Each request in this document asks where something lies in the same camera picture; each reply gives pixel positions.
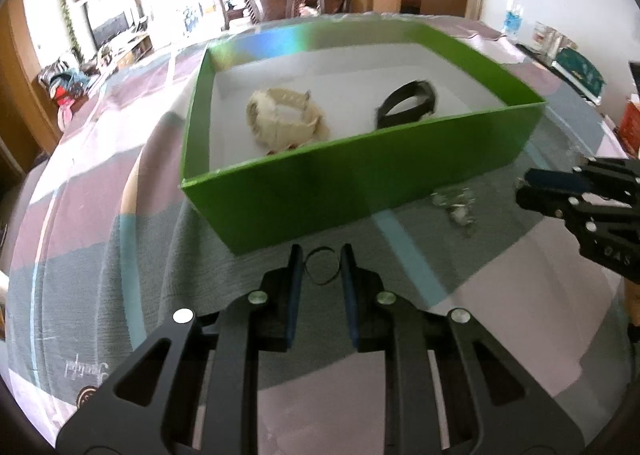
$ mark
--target room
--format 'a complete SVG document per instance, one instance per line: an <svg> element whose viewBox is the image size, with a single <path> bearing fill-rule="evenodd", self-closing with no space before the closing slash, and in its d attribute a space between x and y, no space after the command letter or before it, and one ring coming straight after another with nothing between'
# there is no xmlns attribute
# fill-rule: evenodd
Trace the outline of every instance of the room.
<svg viewBox="0 0 640 455"><path fill-rule="evenodd" d="M0 452L638 450L640 0L1 1Z"/></svg>

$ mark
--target plastic bottle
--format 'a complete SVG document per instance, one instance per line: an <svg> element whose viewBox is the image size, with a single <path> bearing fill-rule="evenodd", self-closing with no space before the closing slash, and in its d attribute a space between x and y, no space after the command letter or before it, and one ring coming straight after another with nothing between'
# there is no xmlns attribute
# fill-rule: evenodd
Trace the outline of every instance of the plastic bottle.
<svg viewBox="0 0 640 455"><path fill-rule="evenodd" d="M507 13L504 16L502 33L505 34L509 40L516 41L518 39L518 31L522 25L523 14L524 7L522 0L507 0Z"/></svg>

